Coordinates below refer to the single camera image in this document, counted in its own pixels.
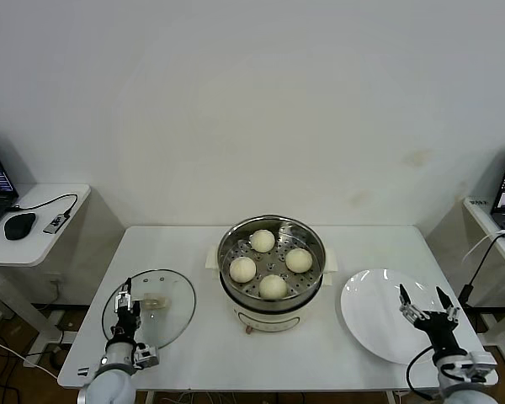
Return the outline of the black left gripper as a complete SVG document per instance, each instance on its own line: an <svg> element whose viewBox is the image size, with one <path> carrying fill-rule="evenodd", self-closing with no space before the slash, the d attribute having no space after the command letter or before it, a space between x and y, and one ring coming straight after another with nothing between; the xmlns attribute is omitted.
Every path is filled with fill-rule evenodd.
<svg viewBox="0 0 505 404"><path fill-rule="evenodd" d="M135 343L135 334L141 323L141 302L135 300L132 304L131 278L119 287L114 299L114 312L118 321L111 327L111 343Z"/></svg>

